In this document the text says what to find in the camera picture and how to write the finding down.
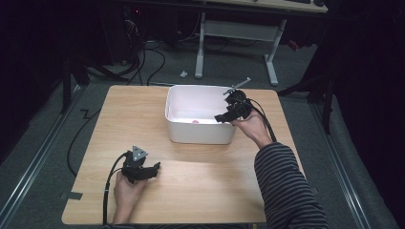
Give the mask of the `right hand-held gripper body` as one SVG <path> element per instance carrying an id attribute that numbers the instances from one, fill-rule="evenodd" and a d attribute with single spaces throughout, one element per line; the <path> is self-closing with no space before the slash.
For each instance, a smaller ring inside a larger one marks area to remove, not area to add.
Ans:
<path id="1" fill-rule="evenodd" d="M 253 108 L 253 105 L 250 103 L 250 99 L 246 97 L 246 94 L 240 90 L 240 87 L 248 83 L 250 78 L 248 77 L 245 81 L 231 86 L 224 95 L 227 95 L 227 98 L 224 100 L 228 106 L 226 108 L 235 109 L 234 115 L 235 119 L 240 117 L 247 118 Z"/>

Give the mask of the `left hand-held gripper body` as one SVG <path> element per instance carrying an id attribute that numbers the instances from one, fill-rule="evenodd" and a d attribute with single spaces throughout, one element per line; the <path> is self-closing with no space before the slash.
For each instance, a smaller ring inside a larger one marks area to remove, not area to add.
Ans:
<path id="1" fill-rule="evenodd" d="M 147 179 L 143 168 L 147 156 L 148 153 L 137 146 L 133 146 L 132 150 L 126 153 L 121 172 L 130 183 Z"/>

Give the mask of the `white plastic bin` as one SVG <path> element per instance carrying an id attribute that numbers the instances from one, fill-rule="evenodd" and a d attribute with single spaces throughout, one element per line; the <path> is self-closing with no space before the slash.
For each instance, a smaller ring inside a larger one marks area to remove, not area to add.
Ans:
<path id="1" fill-rule="evenodd" d="M 169 138 L 178 143 L 229 144 L 236 128 L 217 122 L 215 115 L 224 114 L 227 87 L 206 85 L 176 85 L 166 96 L 165 118 Z"/>

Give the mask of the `person's right hand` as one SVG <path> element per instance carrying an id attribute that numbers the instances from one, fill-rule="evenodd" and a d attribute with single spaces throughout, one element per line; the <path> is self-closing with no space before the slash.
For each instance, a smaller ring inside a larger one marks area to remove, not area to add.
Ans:
<path id="1" fill-rule="evenodd" d="M 256 111 L 252 111 L 244 120 L 235 119 L 231 121 L 231 124 L 238 127 L 259 149 L 272 143 L 265 122 Z"/>

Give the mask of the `person's left hand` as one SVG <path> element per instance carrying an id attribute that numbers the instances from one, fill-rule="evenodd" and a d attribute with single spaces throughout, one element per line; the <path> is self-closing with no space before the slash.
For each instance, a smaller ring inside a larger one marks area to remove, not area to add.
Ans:
<path id="1" fill-rule="evenodd" d="M 119 211 L 132 211 L 139 201 L 139 198 L 148 180 L 131 183 L 122 172 L 117 173 L 115 185 L 115 200 Z"/>

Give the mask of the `grey tape piece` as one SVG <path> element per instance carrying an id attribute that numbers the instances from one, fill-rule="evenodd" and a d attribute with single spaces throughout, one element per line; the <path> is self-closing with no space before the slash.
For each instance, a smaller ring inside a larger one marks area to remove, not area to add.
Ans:
<path id="1" fill-rule="evenodd" d="M 82 193 L 77 193 L 77 192 L 67 192 L 64 191 L 60 195 L 60 199 L 75 199 L 75 200 L 81 200 L 83 194 Z"/>

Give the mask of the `desk with grey metal legs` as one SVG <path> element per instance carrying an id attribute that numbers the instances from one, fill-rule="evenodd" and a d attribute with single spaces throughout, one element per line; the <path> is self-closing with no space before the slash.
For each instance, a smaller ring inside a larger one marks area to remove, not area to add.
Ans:
<path id="1" fill-rule="evenodd" d="M 280 13 L 326 14 L 329 9 L 324 0 L 193 0 L 199 7 L 241 7 L 243 10 L 272 10 Z M 277 25 L 267 26 L 257 23 L 231 22 L 225 19 L 207 19 L 205 13 L 200 14 L 199 49 L 197 52 L 195 77 L 203 77 L 204 39 L 206 36 L 236 38 L 251 41 L 270 42 L 272 48 L 264 55 L 267 75 L 272 86 L 278 85 L 273 58 L 284 33 L 287 18 L 283 16 Z"/>

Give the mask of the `black metal stand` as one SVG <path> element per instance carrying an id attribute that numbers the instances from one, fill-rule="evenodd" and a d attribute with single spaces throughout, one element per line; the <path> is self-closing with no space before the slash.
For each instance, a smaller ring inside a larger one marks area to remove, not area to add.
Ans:
<path id="1" fill-rule="evenodd" d="M 112 78 L 116 81 L 125 81 L 118 73 L 113 73 L 95 61 L 79 55 L 74 52 L 69 52 L 63 62 L 63 94 L 62 94 L 62 110 L 61 113 L 65 114 L 72 103 L 72 80 L 73 77 L 78 86 L 88 86 L 90 83 L 90 76 L 87 69 L 92 68 L 103 76 Z"/>
<path id="2" fill-rule="evenodd" d="M 333 97 L 334 80 L 325 75 L 315 76 L 310 79 L 304 79 L 298 84 L 288 87 L 277 94 L 286 96 L 294 92 L 308 92 L 308 103 L 323 103 L 323 112 L 321 116 L 322 127 L 325 132 L 330 134 L 330 115 L 332 112 L 332 97 Z"/>

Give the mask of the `black computer tower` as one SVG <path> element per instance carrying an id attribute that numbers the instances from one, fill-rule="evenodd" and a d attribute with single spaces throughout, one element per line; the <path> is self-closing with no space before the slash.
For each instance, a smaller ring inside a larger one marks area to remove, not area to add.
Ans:
<path id="1" fill-rule="evenodd" d="M 134 63 L 141 36 L 133 9 L 112 2 L 100 3 L 97 8 L 112 62 Z"/>

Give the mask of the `metal floor rail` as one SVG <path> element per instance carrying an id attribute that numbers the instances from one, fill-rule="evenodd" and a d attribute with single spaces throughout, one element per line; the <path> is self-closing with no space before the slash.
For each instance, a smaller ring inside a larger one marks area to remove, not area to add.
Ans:
<path id="1" fill-rule="evenodd" d="M 85 92 L 86 86 L 74 86 L 67 108 L 62 105 L 62 87 L 53 92 L 49 101 L 32 118 L 26 132 L 11 150 L 6 161 L 0 165 L 0 227 L 6 228 L 19 208 L 25 195 L 44 162 L 54 140 L 76 101 Z"/>
<path id="2" fill-rule="evenodd" d="M 317 126 L 319 127 L 320 132 L 327 144 L 331 164 L 335 171 L 337 180 L 340 184 L 340 187 L 341 187 L 341 190 L 345 197 L 345 200 L 352 213 L 352 217 L 357 226 L 357 229 L 372 229 L 370 222 L 363 209 L 363 206 L 360 202 L 358 194 L 354 190 L 352 182 L 351 182 L 351 180 L 348 176 L 348 173 L 344 167 L 344 164 L 340 158 L 337 148 L 335 147 L 335 144 L 331 138 L 331 135 L 327 133 L 327 131 L 323 125 L 321 109 L 319 108 L 318 105 L 313 105 L 313 104 L 309 104 L 309 108 L 310 108 L 310 110 L 316 120 Z"/>

